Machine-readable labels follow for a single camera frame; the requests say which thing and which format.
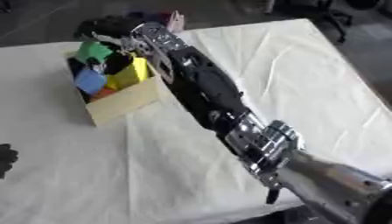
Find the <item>chair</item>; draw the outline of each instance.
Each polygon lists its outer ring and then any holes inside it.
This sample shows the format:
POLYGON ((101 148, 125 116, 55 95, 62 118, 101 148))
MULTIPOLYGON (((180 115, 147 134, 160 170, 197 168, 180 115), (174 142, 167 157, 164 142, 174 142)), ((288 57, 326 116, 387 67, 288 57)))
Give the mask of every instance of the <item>chair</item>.
POLYGON ((0 11, 2 11, 2 12, 10 12, 11 11, 10 0, 0 0, 0 11))
POLYGON ((353 16, 341 10, 332 8, 333 0, 318 0, 315 5, 294 4, 291 0, 285 0, 284 8, 289 14, 297 17, 309 18, 315 23, 327 22, 338 31, 339 43, 344 43, 347 36, 347 27, 353 23, 353 16))

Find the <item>robotic arm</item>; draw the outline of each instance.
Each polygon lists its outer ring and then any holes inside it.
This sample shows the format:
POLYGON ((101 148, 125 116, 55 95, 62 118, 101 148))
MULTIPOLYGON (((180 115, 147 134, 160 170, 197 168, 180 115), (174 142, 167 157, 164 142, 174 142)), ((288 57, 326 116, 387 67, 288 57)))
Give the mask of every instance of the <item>robotic arm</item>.
MULTIPOLYGON (((107 31, 113 27, 105 25, 96 21, 88 29, 81 26, 79 33, 99 37, 96 32, 104 30, 103 35, 110 36, 107 31)), ((267 203, 274 203, 279 191, 287 188, 332 223, 392 223, 392 182, 312 156, 301 136, 284 122, 263 126, 242 103, 242 92, 230 78, 163 25, 143 23, 132 30, 128 26, 122 29, 120 42, 130 44, 122 49, 132 48, 149 60, 198 123, 213 131, 269 188, 267 203)))

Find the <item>cardboard box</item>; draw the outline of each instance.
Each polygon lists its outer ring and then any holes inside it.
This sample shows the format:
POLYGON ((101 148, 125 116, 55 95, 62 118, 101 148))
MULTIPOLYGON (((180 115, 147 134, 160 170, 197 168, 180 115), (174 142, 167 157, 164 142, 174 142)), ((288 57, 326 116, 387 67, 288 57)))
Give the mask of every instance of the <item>cardboard box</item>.
MULTIPOLYGON (((80 67, 75 67, 70 63, 74 53, 68 53, 68 65, 72 70, 73 77, 76 77, 80 67)), ((149 75, 147 80, 143 80, 135 85, 126 87, 118 92, 110 94, 104 98, 86 103, 88 113, 96 126, 102 125, 118 116, 125 116, 136 109, 151 104, 159 99, 157 90, 157 80, 160 79, 157 71, 148 63, 149 75)), ((86 102, 86 98, 80 91, 80 97, 86 102)))

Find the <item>white table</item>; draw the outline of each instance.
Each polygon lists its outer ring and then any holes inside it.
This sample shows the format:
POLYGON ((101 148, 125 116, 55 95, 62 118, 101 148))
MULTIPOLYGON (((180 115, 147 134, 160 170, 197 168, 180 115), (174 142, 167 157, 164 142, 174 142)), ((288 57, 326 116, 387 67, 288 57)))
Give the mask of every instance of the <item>white table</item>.
MULTIPOLYGON (((323 158, 392 171, 390 112, 308 21, 181 35, 247 89, 264 122, 285 120, 323 158)), ((160 102, 94 128, 63 58, 76 47, 0 49, 0 143, 20 152, 0 181, 2 223, 222 223, 298 203, 284 192, 265 206, 266 189, 162 83, 160 102)))

